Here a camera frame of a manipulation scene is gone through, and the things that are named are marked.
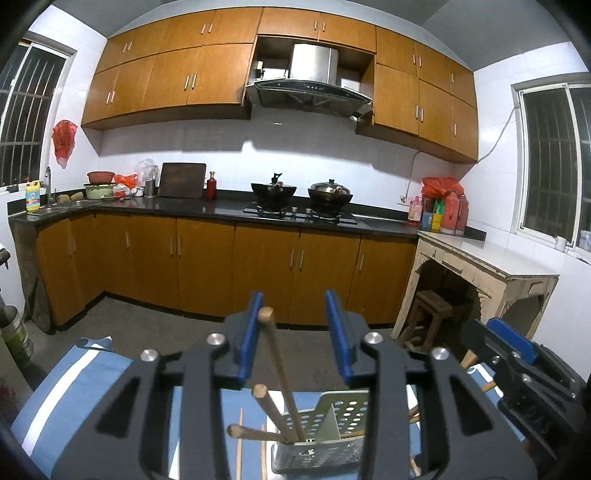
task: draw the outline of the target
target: cabinet door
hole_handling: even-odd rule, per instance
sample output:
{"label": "cabinet door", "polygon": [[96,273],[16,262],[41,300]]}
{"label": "cabinet door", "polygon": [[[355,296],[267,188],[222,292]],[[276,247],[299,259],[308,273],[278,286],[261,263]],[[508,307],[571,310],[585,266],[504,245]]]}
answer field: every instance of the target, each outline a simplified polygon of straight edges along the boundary
{"label": "cabinet door", "polygon": [[53,323],[63,325],[84,308],[74,264],[69,220],[61,220],[39,231],[37,255]]}
{"label": "cabinet door", "polygon": [[107,40],[99,64],[96,66],[96,71],[102,72],[123,63],[125,61],[124,55],[133,36],[134,33],[130,30]]}
{"label": "cabinet door", "polygon": [[291,325],[326,325],[324,292],[335,289],[347,305],[359,237],[302,232],[297,245]]}
{"label": "cabinet door", "polygon": [[467,103],[452,97],[452,149],[478,159],[478,112]]}
{"label": "cabinet door", "polygon": [[155,59],[156,55],[153,55],[119,66],[119,75],[111,96],[110,116],[141,110]]}
{"label": "cabinet door", "polygon": [[418,77],[431,85],[450,92],[447,57],[422,43],[415,42]]}
{"label": "cabinet door", "polygon": [[353,18],[322,14],[319,40],[375,53],[375,25]]}
{"label": "cabinet door", "polygon": [[320,14],[295,8],[265,7],[262,12],[259,35],[281,35],[318,39]]}
{"label": "cabinet door", "polygon": [[347,310],[360,313],[368,323],[396,320],[416,243],[400,238],[363,238]]}
{"label": "cabinet door", "polygon": [[387,67],[417,75],[414,40],[382,27],[376,27],[376,59]]}
{"label": "cabinet door", "polygon": [[203,45],[254,43],[262,15],[261,7],[238,7],[216,10],[207,28]]}
{"label": "cabinet door", "polygon": [[248,306],[253,290],[265,296],[280,323],[287,323],[299,230],[236,226],[232,310]]}
{"label": "cabinet door", "polygon": [[97,243],[95,216],[92,213],[87,213],[71,219],[70,230],[82,303],[86,305],[104,290],[103,278],[99,274],[103,264],[96,256],[100,244]]}
{"label": "cabinet door", "polygon": [[160,51],[160,46],[168,30],[169,23],[170,19],[167,18],[132,30],[134,36],[129,42],[129,45],[127,45],[124,61],[132,61],[150,55],[156,55]]}
{"label": "cabinet door", "polygon": [[160,52],[200,47],[214,13],[215,10],[206,10],[171,18]]}
{"label": "cabinet door", "polygon": [[82,125],[111,116],[111,96],[118,73],[119,68],[116,67],[94,76],[82,115]]}
{"label": "cabinet door", "polygon": [[[193,67],[188,105],[242,103],[252,45],[212,45],[201,47]],[[223,68],[220,60],[224,59]]]}
{"label": "cabinet door", "polygon": [[185,312],[232,313],[234,225],[177,219],[178,288]]}
{"label": "cabinet door", "polygon": [[106,291],[136,298],[129,215],[96,214],[97,250]]}
{"label": "cabinet door", "polygon": [[189,98],[193,64],[200,48],[187,48],[156,55],[142,110],[185,105]]}
{"label": "cabinet door", "polygon": [[419,82],[418,91],[421,105],[419,136],[445,147],[451,147],[452,96],[422,81]]}
{"label": "cabinet door", "polygon": [[418,135],[418,79],[377,64],[374,123]]}
{"label": "cabinet door", "polygon": [[476,88],[474,74],[452,59],[447,59],[447,71],[452,95],[476,108]]}
{"label": "cabinet door", "polygon": [[136,298],[178,309],[176,219],[131,216]]}

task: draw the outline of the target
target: black countertop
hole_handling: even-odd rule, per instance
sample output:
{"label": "black countertop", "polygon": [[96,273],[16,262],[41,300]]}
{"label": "black countertop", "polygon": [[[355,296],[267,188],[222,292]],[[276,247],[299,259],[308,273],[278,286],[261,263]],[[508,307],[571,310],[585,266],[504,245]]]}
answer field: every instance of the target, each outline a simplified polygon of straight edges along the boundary
{"label": "black countertop", "polygon": [[309,228],[321,231],[332,231],[353,234],[391,235],[405,238],[417,238],[418,226],[403,220],[388,218],[367,218],[355,215],[356,225],[334,225],[328,222],[318,223],[303,218],[268,219],[256,213],[245,213],[243,210],[251,203],[244,200],[203,200],[203,199],[172,199],[164,197],[135,197],[129,200],[88,201],[88,204],[76,207],[61,207],[46,215],[28,215],[18,213],[8,218],[9,223],[20,223],[31,226],[43,226],[83,212],[119,212],[145,213],[149,215],[172,216],[178,218],[203,218],[209,220],[227,220],[229,222],[257,223],[268,226]]}

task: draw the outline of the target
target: cutting board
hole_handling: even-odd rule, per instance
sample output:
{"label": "cutting board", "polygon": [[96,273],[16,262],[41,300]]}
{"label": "cutting board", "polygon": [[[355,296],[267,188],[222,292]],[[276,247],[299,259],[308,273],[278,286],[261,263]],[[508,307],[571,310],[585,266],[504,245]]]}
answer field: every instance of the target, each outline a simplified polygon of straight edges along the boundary
{"label": "cutting board", "polygon": [[163,163],[158,196],[200,199],[203,196],[206,169],[205,163]]}

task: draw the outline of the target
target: range hood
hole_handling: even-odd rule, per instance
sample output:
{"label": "range hood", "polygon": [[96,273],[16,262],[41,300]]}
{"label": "range hood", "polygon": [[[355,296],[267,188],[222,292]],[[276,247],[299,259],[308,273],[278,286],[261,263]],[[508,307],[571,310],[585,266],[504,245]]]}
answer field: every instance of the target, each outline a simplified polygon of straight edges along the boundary
{"label": "range hood", "polygon": [[253,105],[358,118],[372,99],[336,84],[338,59],[333,48],[295,44],[287,77],[247,85],[248,98]]}

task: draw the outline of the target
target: window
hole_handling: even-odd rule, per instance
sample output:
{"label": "window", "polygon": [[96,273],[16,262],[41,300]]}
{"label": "window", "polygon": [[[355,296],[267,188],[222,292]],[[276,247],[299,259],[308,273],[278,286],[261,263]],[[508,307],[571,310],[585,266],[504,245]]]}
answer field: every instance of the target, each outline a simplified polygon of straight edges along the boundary
{"label": "window", "polygon": [[20,43],[0,72],[0,186],[39,178],[51,100],[66,58]]}
{"label": "window", "polygon": [[519,98],[525,150],[519,228],[591,250],[591,84],[537,87]]}

